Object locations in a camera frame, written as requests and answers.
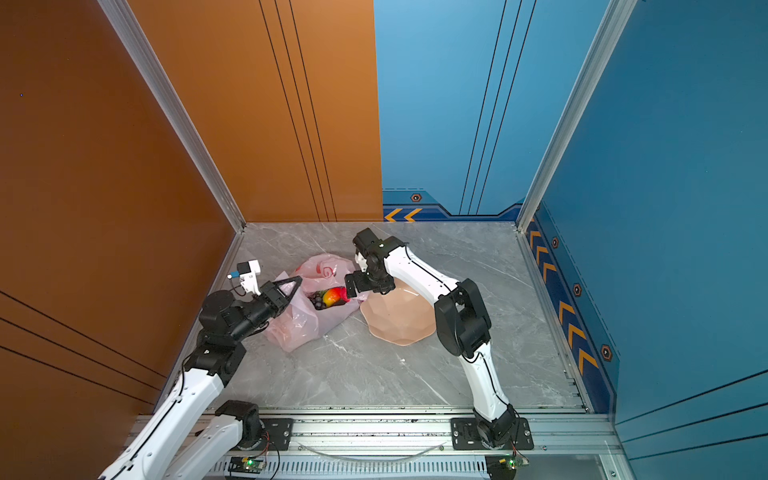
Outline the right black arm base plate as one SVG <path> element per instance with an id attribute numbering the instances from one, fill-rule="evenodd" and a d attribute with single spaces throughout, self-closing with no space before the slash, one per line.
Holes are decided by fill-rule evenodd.
<path id="1" fill-rule="evenodd" d="M 513 450 L 531 451 L 535 448 L 533 434 L 528 420 L 519 418 L 513 421 L 511 433 L 503 446 L 490 447 L 483 441 L 478 428 L 478 421 L 472 417 L 450 419 L 452 448 L 457 451 L 469 450 Z"/>

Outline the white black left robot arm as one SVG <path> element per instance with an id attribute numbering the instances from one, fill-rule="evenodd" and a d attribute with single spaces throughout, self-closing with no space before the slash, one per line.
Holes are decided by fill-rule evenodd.
<path id="1" fill-rule="evenodd" d="M 239 368 L 243 340 L 261 333 L 300 291 L 302 278 L 266 282 L 249 300 L 230 290 L 209 294 L 200 309 L 202 330 L 179 379 L 138 436 L 101 473 L 102 479 L 201 479 L 232 449 L 269 445 L 259 407 L 228 400 L 187 447 L 182 444 Z"/>

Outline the pink printed plastic bag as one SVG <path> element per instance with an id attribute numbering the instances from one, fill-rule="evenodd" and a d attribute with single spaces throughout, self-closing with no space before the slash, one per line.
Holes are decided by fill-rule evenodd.
<path id="1" fill-rule="evenodd" d="M 351 260 L 326 253 L 310 257 L 291 274 L 282 272 L 277 280 L 293 276 L 303 279 L 301 292 L 279 317 L 270 321 L 265 330 L 266 338 L 286 353 L 290 353 L 309 341 L 319 339 L 341 324 L 359 310 L 367 299 L 367 293 L 363 293 L 361 297 L 348 297 L 346 304 L 321 311 L 312 306 L 309 297 L 314 292 L 345 287 L 345 276 L 354 271 L 355 264 Z"/>

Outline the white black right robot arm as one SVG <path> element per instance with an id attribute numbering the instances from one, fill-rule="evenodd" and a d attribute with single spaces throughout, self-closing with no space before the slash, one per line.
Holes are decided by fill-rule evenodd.
<path id="1" fill-rule="evenodd" d="M 470 386 L 481 441 L 490 449 L 514 447 L 523 418 L 504 393 L 492 359 L 492 321 L 477 284 L 451 278 L 420 259 L 406 242 L 381 239 L 365 228 L 353 239 L 359 268 L 345 276 L 350 297 L 386 295 L 397 280 L 432 304 L 438 339 L 457 357 Z"/>

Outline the dark purple grape bunch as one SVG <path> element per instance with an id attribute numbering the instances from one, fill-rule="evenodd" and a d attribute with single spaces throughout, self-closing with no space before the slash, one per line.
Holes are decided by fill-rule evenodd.
<path id="1" fill-rule="evenodd" d="M 325 291 L 318 291 L 314 292 L 310 297 L 309 300 L 312 303 L 312 306 L 318 310 L 325 310 L 327 308 L 332 307 L 336 303 L 336 299 L 334 296 L 331 296 L 329 300 L 325 299 L 326 292 Z"/>

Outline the orange yellow peach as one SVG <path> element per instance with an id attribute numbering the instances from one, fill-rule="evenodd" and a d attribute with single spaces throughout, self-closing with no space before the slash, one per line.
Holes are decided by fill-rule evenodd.
<path id="1" fill-rule="evenodd" d="M 321 300 L 325 307 L 330 308 L 336 305 L 346 304 L 349 301 L 349 298 L 345 287 L 333 287 L 322 294 Z"/>

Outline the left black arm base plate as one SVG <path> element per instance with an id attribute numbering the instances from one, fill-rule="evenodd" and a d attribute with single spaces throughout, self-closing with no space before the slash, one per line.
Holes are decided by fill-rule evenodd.
<path id="1" fill-rule="evenodd" d="M 270 450 L 285 452 L 289 449 L 294 427 L 294 419 L 290 417 L 260 418 L 261 435 L 252 450 L 261 452 L 270 444 Z"/>

